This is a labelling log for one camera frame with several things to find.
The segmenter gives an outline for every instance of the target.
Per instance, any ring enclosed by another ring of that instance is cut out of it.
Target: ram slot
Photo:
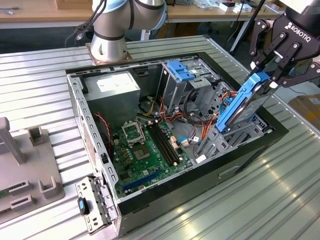
[[[175,151],[173,150],[172,146],[167,141],[164,134],[161,132],[158,126],[148,126],[147,130],[152,137],[155,145],[159,149],[160,153],[164,157],[166,163],[169,166],[172,166],[174,163],[179,162],[179,158]]]

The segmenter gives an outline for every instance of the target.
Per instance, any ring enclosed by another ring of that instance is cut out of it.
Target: aluminum extrusion table
[[[135,59],[207,52],[234,79],[248,71],[202,36],[129,42]],[[0,225],[1,239],[103,239],[87,229],[75,183],[92,173],[73,117],[64,69],[91,65],[86,47],[0,55],[0,116],[12,135],[48,129],[65,197]],[[290,132],[246,170],[122,237],[132,239],[318,239],[320,140],[277,96],[265,104]]]

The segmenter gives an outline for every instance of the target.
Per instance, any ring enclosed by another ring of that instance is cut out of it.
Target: workbench
[[[248,70],[203,36],[128,43],[134,60],[206,52],[240,84]],[[0,55],[0,116],[13,136],[47,129],[65,197],[0,225],[1,239],[92,237],[77,203],[75,183],[92,174],[74,119],[64,69],[90,66],[88,49],[72,47]],[[141,228],[134,239],[318,239],[320,236],[319,131],[277,95],[265,103],[290,132],[238,175]]]
[[[51,27],[74,27],[82,24],[91,15],[91,9],[57,9],[55,0],[0,0],[0,8],[10,8],[18,6],[21,9],[14,10],[14,14],[0,12],[0,29],[20,29],[20,28],[51,28]],[[254,13],[242,12],[239,21],[244,21],[239,34],[231,48],[235,48],[240,40],[249,19]],[[168,6],[167,23],[194,23],[194,22],[234,22],[238,18],[238,13],[233,11],[225,12],[220,8],[202,9],[196,5],[175,5]],[[264,9],[257,15],[258,19],[274,20],[279,17],[274,11]],[[143,30],[141,40],[148,40],[149,30]]]

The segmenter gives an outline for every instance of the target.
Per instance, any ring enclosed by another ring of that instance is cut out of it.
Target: wooden desk
[[[246,21],[251,18],[254,13],[242,12],[239,20]],[[191,23],[191,22],[228,22],[235,21],[238,13],[233,11],[225,12],[218,7],[213,9],[202,9],[196,5],[176,5],[168,6],[169,23]],[[275,19],[279,14],[270,9],[261,10],[257,16],[261,19]]]
[[[21,9],[14,10],[13,15],[0,12],[0,29],[77,26],[92,14],[91,9],[58,10],[55,0],[0,0],[0,8],[12,6]],[[244,12],[239,19],[247,21],[252,14],[253,12]],[[201,9],[196,5],[168,6],[169,23],[235,21],[237,16],[237,13],[225,12],[219,8]],[[261,11],[258,18],[275,19],[278,16],[267,9],[265,12]]]

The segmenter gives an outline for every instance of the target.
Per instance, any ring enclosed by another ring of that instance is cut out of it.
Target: blue pcie slot
[[[155,179],[159,175],[159,173],[161,173],[162,171],[163,170],[160,169],[160,170],[158,170],[158,171],[156,171],[156,172],[154,172],[154,173],[152,173],[152,174],[150,174],[148,176],[145,176],[145,177],[143,177],[143,178],[141,178],[141,179],[139,179],[137,181],[129,183],[129,184],[127,184],[127,185],[122,187],[122,191],[125,191],[125,190],[128,190],[128,189],[132,189],[132,188],[134,188],[136,186],[139,186],[139,185],[141,185],[141,184],[143,184],[143,183],[145,183],[147,181]]]

